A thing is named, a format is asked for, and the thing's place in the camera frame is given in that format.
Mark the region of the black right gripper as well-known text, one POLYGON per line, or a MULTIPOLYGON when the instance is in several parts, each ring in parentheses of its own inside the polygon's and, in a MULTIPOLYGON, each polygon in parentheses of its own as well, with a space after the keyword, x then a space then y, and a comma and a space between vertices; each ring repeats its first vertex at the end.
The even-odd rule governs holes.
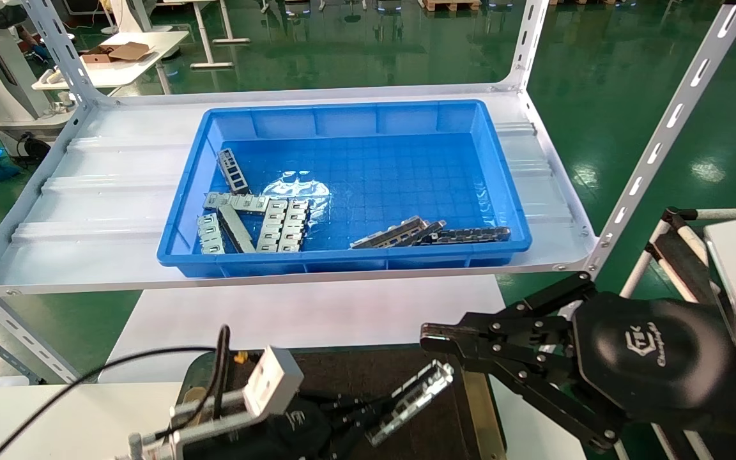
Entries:
POLYGON ((629 419, 658 424, 713 422, 716 401, 736 359, 736 347, 718 311, 677 299, 632 300, 596 293, 589 273, 573 273, 499 312, 467 312, 456 325, 424 323, 420 345, 455 356, 468 372, 494 376, 599 452, 618 442, 619 419, 588 410, 526 364, 506 358, 512 346, 460 344, 461 340, 566 346, 572 342, 573 329, 581 377, 629 419), (585 302, 571 320, 560 314, 579 301, 585 302))

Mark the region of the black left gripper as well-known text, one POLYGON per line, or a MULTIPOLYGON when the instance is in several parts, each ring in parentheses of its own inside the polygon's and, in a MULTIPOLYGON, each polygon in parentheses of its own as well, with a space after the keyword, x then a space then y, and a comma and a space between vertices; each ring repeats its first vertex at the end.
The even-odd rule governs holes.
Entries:
POLYGON ((361 445, 377 448, 385 423, 352 417, 391 413, 401 395, 347 395, 314 391, 314 402, 293 400, 280 415, 183 449, 184 459, 313 459, 329 443, 329 458, 350 458, 361 445), (330 423, 327 416, 340 417, 330 423))

